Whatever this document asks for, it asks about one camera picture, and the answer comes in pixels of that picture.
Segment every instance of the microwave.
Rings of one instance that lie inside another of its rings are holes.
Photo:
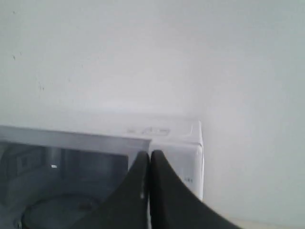
[[[68,229],[118,195],[127,180],[136,180],[130,177],[140,176],[132,170],[145,157],[141,152],[149,160],[155,151],[164,153],[180,181],[202,201],[198,120],[107,114],[43,125],[2,122],[0,228]]]

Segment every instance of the microwave window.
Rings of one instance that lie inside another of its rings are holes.
[[[69,228],[98,208],[127,171],[125,155],[0,143],[0,228]]]

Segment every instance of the white wall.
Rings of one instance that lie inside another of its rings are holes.
[[[302,0],[1,0],[0,114],[197,116],[206,203],[305,227],[304,41]]]

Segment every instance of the wall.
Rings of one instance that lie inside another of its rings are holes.
[[[304,15],[301,0],[1,1],[1,115],[197,116],[205,202],[305,227]]]

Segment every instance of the black plastic piece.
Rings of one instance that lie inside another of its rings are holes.
[[[152,229],[239,229],[182,183],[162,151],[153,151],[150,168]]]
[[[120,186],[70,229],[146,229],[149,157],[139,152]]]

